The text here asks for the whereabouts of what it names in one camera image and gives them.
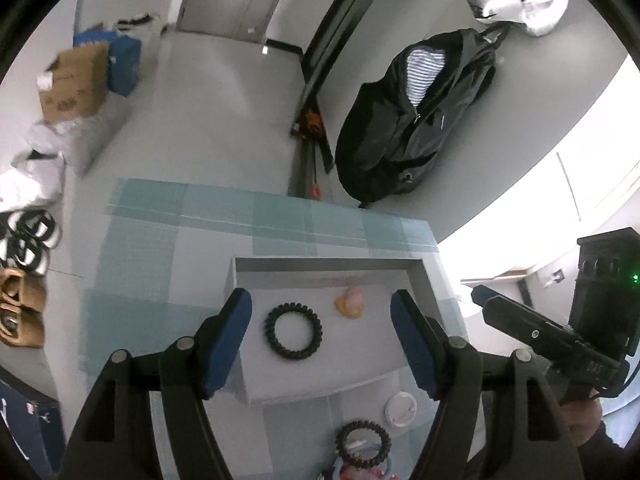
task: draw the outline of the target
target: hand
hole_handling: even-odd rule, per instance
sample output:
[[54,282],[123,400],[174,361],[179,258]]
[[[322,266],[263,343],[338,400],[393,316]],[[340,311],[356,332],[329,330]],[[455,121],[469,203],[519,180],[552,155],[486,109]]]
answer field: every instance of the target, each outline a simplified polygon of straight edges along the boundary
[[602,406],[598,399],[573,400],[560,406],[576,446],[581,446],[598,431]]

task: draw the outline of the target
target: shoe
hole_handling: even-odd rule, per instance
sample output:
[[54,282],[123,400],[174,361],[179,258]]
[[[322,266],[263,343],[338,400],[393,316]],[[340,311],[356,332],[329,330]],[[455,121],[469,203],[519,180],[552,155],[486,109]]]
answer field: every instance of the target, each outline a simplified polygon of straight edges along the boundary
[[5,238],[8,236],[8,227],[6,226],[6,222],[11,216],[10,212],[0,213],[0,238]]
[[0,266],[20,269],[29,276],[44,276],[49,269],[49,249],[25,234],[0,239]]
[[49,211],[33,209],[11,213],[6,226],[12,234],[25,234],[53,249],[60,243],[62,230]]
[[28,276],[24,270],[4,269],[0,271],[0,302],[42,314],[47,304],[47,291],[39,278]]
[[42,348],[42,317],[33,310],[0,303],[0,341],[7,346]]

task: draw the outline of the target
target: cable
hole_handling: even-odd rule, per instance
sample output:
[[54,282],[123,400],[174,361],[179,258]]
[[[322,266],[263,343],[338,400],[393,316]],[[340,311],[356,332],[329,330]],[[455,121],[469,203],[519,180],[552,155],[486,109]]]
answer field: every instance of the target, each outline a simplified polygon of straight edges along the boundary
[[[284,348],[276,337],[276,322],[278,318],[283,314],[288,314],[289,312],[302,314],[302,316],[306,317],[309,323],[311,323],[314,335],[311,339],[311,343],[309,343],[305,349],[289,350],[288,348]],[[267,338],[267,343],[269,343],[269,346],[274,352],[276,352],[276,354],[284,357],[285,359],[300,361],[311,357],[316,353],[316,351],[318,351],[318,348],[320,348],[320,343],[322,342],[322,324],[320,323],[318,314],[308,306],[301,303],[283,303],[274,308],[264,321],[264,335]]]
[[[347,437],[355,430],[371,430],[380,437],[380,451],[375,457],[364,460],[353,456],[347,450]],[[375,422],[371,422],[370,420],[354,420],[338,432],[338,435],[335,437],[335,446],[338,450],[338,455],[345,464],[360,469],[371,469],[372,467],[382,464],[389,456],[389,452],[391,452],[391,437],[385,431],[385,428]]]
[[638,364],[636,365],[636,369],[631,374],[631,377],[629,377],[626,380],[625,385],[622,386],[622,390],[620,390],[620,393],[624,392],[629,387],[629,385],[634,381],[634,379],[636,378],[636,375],[638,375],[638,371],[640,371],[640,361],[638,361]]

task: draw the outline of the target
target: white label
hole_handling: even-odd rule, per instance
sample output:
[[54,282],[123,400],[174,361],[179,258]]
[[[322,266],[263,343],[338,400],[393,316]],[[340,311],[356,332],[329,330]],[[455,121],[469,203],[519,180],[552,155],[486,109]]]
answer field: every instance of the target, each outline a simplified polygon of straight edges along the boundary
[[46,92],[53,88],[53,72],[45,72],[38,76],[38,89]]

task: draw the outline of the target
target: blue checkered tablecloth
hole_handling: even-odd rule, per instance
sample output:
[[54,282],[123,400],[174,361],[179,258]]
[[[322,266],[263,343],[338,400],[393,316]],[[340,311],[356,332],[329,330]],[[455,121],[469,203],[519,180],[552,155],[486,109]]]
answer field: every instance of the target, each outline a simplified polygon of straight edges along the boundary
[[[129,179],[108,206],[110,223],[81,309],[79,363],[87,391],[109,355],[161,351],[193,334],[225,301],[233,256],[418,257],[446,330],[465,335],[427,222],[363,209],[223,187]],[[409,430],[392,433],[395,474],[408,478],[437,404],[408,368],[329,397],[249,408],[232,393],[206,403],[236,479],[310,480],[334,460],[334,437],[349,420],[384,421],[399,390],[418,400]],[[158,396],[152,397],[162,469],[177,479]],[[478,432],[483,434],[483,426]]]

